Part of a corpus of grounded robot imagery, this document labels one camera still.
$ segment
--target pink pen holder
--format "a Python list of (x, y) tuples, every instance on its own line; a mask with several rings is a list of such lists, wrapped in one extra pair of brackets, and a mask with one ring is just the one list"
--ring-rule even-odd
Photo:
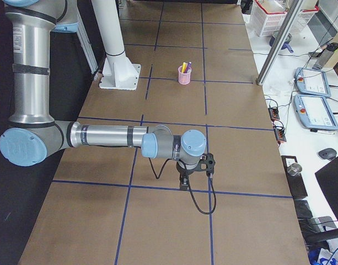
[(179, 67), (179, 83), (180, 84), (189, 84), (191, 81), (191, 67), (188, 69), (187, 73), (182, 73), (182, 65)]

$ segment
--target blue joint cap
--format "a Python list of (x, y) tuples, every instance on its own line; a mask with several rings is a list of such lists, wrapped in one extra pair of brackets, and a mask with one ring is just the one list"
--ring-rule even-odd
[(156, 158), (158, 154), (158, 140), (155, 134), (144, 134), (142, 138), (142, 156)]
[(203, 133), (189, 130), (181, 137), (181, 146), (190, 156), (201, 156), (206, 149), (207, 140)]
[(47, 156), (44, 142), (33, 132), (21, 129), (8, 129), (0, 137), (0, 151), (11, 163), (27, 167), (43, 161)]
[(57, 24), (52, 31), (58, 33), (75, 33), (78, 31), (78, 22), (72, 24)]
[(28, 7), (38, 1), (39, 0), (3, 0), (6, 4), (14, 7)]

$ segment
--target blue tape line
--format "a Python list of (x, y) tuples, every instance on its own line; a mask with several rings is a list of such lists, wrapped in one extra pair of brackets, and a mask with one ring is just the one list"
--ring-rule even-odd
[(159, 38), (159, 30), (160, 30), (160, 24), (162, 23), (162, 17), (163, 17), (163, 11), (164, 11), (164, 4), (165, 4), (165, 2), (163, 2), (163, 5), (162, 5), (162, 12), (161, 12), (161, 14), (160, 14), (159, 26), (158, 26), (158, 32), (157, 32), (157, 39), (155, 40), (154, 51), (157, 50), (158, 38)]
[(208, 106), (207, 106), (207, 88), (206, 85), (204, 85), (204, 109), (205, 109), (205, 114), (208, 114)]
[(250, 196), (250, 197), (267, 197), (267, 198), (280, 198), (280, 199), (292, 199), (292, 196), (286, 195), (272, 195), (272, 194), (258, 194), (258, 193), (241, 193), (241, 192), (218, 192), (216, 194), (224, 195), (239, 195), (239, 196)]
[(121, 241), (122, 241), (122, 234), (124, 232), (124, 226), (125, 226), (125, 220), (126, 220), (126, 213), (127, 213), (127, 207), (128, 207), (128, 201), (130, 199), (130, 193), (131, 193), (131, 184), (132, 184), (132, 179), (133, 179), (133, 172), (135, 169), (135, 163), (136, 163), (136, 158), (137, 158), (137, 152), (138, 148), (136, 148), (135, 152), (135, 157), (133, 159), (133, 164), (132, 164), (132, 171), (131, 171), (131, 178), (130, 178), (130, 183), (128, 185), (128, 191), (127, 191), (127, 197), (126, 197), (126, 203), (125, 203), (125, 209), (124, 209), (124, 214), (122, 216), (122, 223), (121, 223), (121, 230), (120, 230), (120, 235), (119, 235), (119, 241), (117, 243), (117, 250), (116, 250), (116, 257), (115, 257), (115, 263), (114, 265), (117, 265), (117, 262), (119, 261), (119, 253), (120, 253), (120, 248), (121, 248)]
[(203, 124), (191, 124), (191, 123), (166, 123), (166, 122), (158, 122), (158, 121), (144, 121), (145, 123), (150, 123), (150, 124), (169, 124), (169, 125), (182, 125), (182, 126), (199, 126), (199, 127), (204, 127), (205, 125)]
[[(52, 182), (56, 183), (67, 183), (67, 184), (81, 184), (81, 185), (96, 185), (96, 186), (108, 186), (108, 187), (123, 187), (123, 188), (138, 188), (138, 189), (158, 189), (158, 190), (173, 190), (173, 191), (182, 191), (178, 188), (166, 188), (166, 187), (152, 187), (152, 186), (141, 186), (141, 185), (125, 185), (125, 184), (113, 184), (113, 183), (102, 183), (102, 182), (84, 182), (84, 181), (66, 181), (60, 179), (54, 179)], [(209, 190), (202, 190), (202, 189), (193, 189), (193, 192), (200, 192), (200, 193), (209, 193)], [(272, 194), (258, 194), (258, 193), (239, 193), (239, 192), (222, 192), (222, 191), (215, 191), (216, 194), (223, 194), (223, 195), (240, 195), (240, 196), (251, 196), (251, 197), (268, 197), (268, 198), (281, 198), (281, 199), (292, 199), (292, 196), (286, 195), (272, 195)]]
[[(140, 77), (140, 79), (148, 79), (149, 77)], [(173, 80), (177, 81), (177, 79), (174, 78), (164, 78), (164, 77), (151, 77), (151, 79), (158, 79), (158, 80)], [(210, 82), (210, 83), (232, 83), (232, 84), (253, 84), (253, 82), (243, 82), (243, 81), (223, 81), (223, 80), (197, 80), (193, 79), (191, 81), (194, 82)]]
[(224, 81), (224, 80), (206, 80), (206, 82), (211, 82), (211, 83), (253, 84), (253, 82), (244, 82), (244, 81)]
[(146, 91), (146, 100), (148, 99), (149, 86), (151, 85), (152, 71), (153, 71), (153, 65), (151, 65), (151, 71), (149, 73), (149, 79), (148, 79), (147, 91)]
[[(204, 48), (204, 26), (203, 26), (203, 4), (201, 3), (201, 23), (202, 23), (202, 47)], [(206, 84), (206, 60), (205, 60), (205, 53), (203, 51), (203, 81)]]
[[(149, 79), (149, 77), (140, 77), (140, 79)], [(154, 80), (170, 80), (170, 81), (177, 81), (177, 79), (173, 79), (173, 78), (163, 78), (163, 77), (150, 77), (150, 79), (154, 79)]]
[(170, 23), (189, 23), (189, 24), (201, 24), (202, 22), (195, 21), (173, 21), (173, 20), (162, 20), (162, 22), (170, 22)]
[(209, 138), (208, 138), (208, 125), (205, 125), (206, 127), (206, 137), (207, 137), (207, 153), (209, 153)]
[(167, 188), (167, 187), (154, 187), (154, 186), (141, 186), (141, 185), (132, 185), (132, 188), (138, 189), (157, 189), (157, 190), (173, 190), (176, 192), (180, 192), (181, 190), (178, 188)]
[[(206, 124), (206, 137), (207, 137), (207, 153), (209, 153), (209, 133), (208, 125)], [(212, 211), (212, 198), (211, 198), (211, 185), (208, 178), (208, 199), (209, 199), (209, 211)], [(209, 228), (210, 228), (210, 240), (211, 240), (211, 265), (214, 265), (214, 245), (213, 245), (213, 220), (212, 215), (209, 214)]]
[(130, 44), (130, 43), (126, 43), (124, 45), (128, 45), (128, 46), (147, 46), (147, 47), (155, 47), (155, 45), (151, 45), (151, 44)]
[(233, 50), (233, 51), (252, 51), (251, 49), (234, 49), (234, 48), (229, 48), (228, 50)]
[(102, 183), (102, 182), (64, 181), (61, 179), (54, 179), (52, 182), (128, 188), (128, 185), (125, 185), (125, 184), (113, 184), (113, 183)]
[[(153, 19), (130, 19), (130, 18), (120, 18), (120, 20), (128, 20), (128, 21), (144, 21), (144, 22), (160, 22), (160, 20)], [(195, 21), (174, 21), (174, 20), (161, 20), (161, 22), (171, 22), (171, 23), (190, 23), (190, 24), (201, 24), (202, 22)], [(224, 22), (203, 22), (204, 24), (216, 24), (216, 25), (240, 25), (244, 26), (245, 24), (241, 23), (224, 23)]]
[(94, 117), (84, 117), (80, 116), (80, 119), (89, 119), (89, 120), (108, 120), (108, 121), (124, 121), (132, 123), (149, 123), (149, 124), (169, 124), (169, 125), (181, 125), (181, 126), (198, 126), (198, 127), (212, 127), (212, 128), (230, 128), (230, 129), (239, 129), (239, 130), (258, 130), (258, 131), (273, 131), (272, 129), (265, 128), (250, 128), (250, 127), (239, 127), (239, 126), (228, 126), (228, 125), (210, 125), (210, 124), (194, 124), (194, 123), (169, 123), (165, 121), (150, 121), (150, 120), (126, 120), (126, 119), (108, 119), (108, 118), (94, 118)]
[(204, 22), (204, 24), (235, 25), (235, 26), (244, 26), (245, 25), (245, 24), (241, 24), (241, 23), (224, 23), (224, 22)]
[(152, 19), (131, 19), (131, 18), (120, 18), (120, 20), (127, 20), (127, 21), (147, 21), (147, 22), (159, 22), (158, 20), (152, 20)]
[(109, 120), (109, 121), (125, 121), (125, 122), (131, 122), (131, 123), (140, 123), (140, 120), (126, 120), (126, 119), (109, 119), (109, 118), (95, 118), (95, 117), (84, 117), (79, 116), (79, 119), (87, 119), (87, 120)]
[(230, 129), (239, 129), (239, 130), (273, 131), (273, 129), (249, 128), (249, 127), (238, 127), (238, 126), (224, 126), (224, 125), (208, 125), (208, 127), (212, 127), (212, 128), (230, 128)]
[(124, 44), (128, 46), (147, 46), (147, 47), (167, 47), (167, 48), (190, 48), (190, 49), (207, 49), (203, 47), (193, 47), (193, 46), (172, 46), (172, 45), (151, 45), (151, 44)]

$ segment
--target white pole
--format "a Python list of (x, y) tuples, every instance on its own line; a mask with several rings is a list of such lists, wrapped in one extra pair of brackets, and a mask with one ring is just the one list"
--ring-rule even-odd
[(92, 0), (92, 4), (107, 58), (100, 87), (136, 89), (141, 66), (126, 57), (115, 0)]

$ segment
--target white wall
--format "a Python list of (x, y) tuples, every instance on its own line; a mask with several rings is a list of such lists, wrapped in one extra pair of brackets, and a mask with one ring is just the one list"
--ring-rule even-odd
[[(338, 0), (319, 0), (319, 8), (331, 23), (338, 16)], [(338, 18), (334, 23), (334, 27), (338, 30)]]

